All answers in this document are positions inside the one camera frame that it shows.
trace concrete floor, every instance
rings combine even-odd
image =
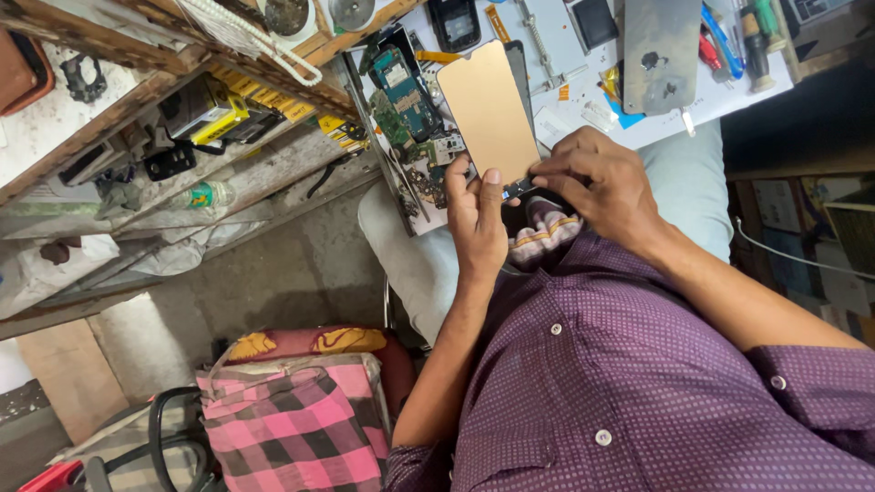
[[[362,186],[89,319],[131,403],[193,382],[210,342],[262,328],[382,326],[383,270],[359,228]]]

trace hand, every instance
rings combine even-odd
[[[501,172],[489,169],[483,180],[466,186],[471,158],[462,154],[447,167],[444,183],[447,215],[458,255],[459,283],[481,283],[492,289],[508,257],[508,233],[501,223]]]
[[[645,257],[671,226],[660,216],[638,153],[585,126],[532,167],[532,183],[559,193],[599,235]]]

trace blue circuit board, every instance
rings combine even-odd
[[[389,102],[401,117],[404,126],[418,143],[422,143],[440,127],[443,118],[433,108],[428,95],[410,75],[410,69],[397,48],[390,48],[374,60],[374,71]]]

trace knee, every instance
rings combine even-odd
[[[391,197],[389,196],[389,186],[381,179],[370,187],[361,197],[359,202],[359,227],[367,234],[369,228],[373,228],[379,220],[385,220],[386,217],[394,217],[387,214],[386,204],[391,207]]]

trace fingernail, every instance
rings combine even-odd
[[[501,183],[501,171],[490,169],[486,171],[486,176],[483,177],[483,180],[490,185],[498,185]]]

